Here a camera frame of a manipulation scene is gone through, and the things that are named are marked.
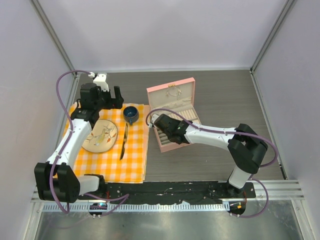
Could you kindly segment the pink jewelry box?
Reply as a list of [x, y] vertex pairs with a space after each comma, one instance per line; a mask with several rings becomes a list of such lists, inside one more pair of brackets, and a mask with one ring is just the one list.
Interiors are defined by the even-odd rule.
[[[194, 108], [195, 79], [193, 77], [173, 81], [147, 88], [148, 102], [151, 110], [169, 109], [183, 116], [189, 121], [200, 124], [201, 121]], [[175, 120], [182, 120], [177, 115], [167, 111], [157, 111], [156, 114], [167, 114]], [[188, 144], [170, 142], [168, 137], [159, 129], [154, 128], [161, 153], [186, 147]]]

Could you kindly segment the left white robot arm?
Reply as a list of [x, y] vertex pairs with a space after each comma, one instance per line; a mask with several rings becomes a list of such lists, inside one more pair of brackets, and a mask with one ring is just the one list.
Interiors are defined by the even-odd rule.
[[115, 97], [97, 83], [85, 83], [80, 98], [71, 113], [69, 126], [55, 152], [46, 162], [34, 168], [38, 196], [44, 201], [74, 203], [80, 195], [89, 193], [100, 200], [107, 192], [103, 176], [85, 174], [77, 177], [73, 166], [83, 143], [100, 118], [101, 110], [121, 109], [124, 99], [119, 86], [114, 87]]

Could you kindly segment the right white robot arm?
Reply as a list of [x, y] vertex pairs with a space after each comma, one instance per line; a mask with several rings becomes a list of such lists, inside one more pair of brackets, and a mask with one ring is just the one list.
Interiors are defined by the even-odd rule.
[[236, 131], [255, 135], [256, 133], [246, 124], [237, 128], [218, 128], [204, 126], [198, 123], [188, 124], [184, 120], [174, 119], [166, 114], [153, 114], [152, 125], [166, 135], [168, 140], [176, 144], [204, 144], [229, 151], [235, 167], [231, 172], [226, 193], [233, 198], [244, 191], [244, 185], [251, 175], [258, 172], [268, 150], [264, 140], [247, 135], [235, 134]]

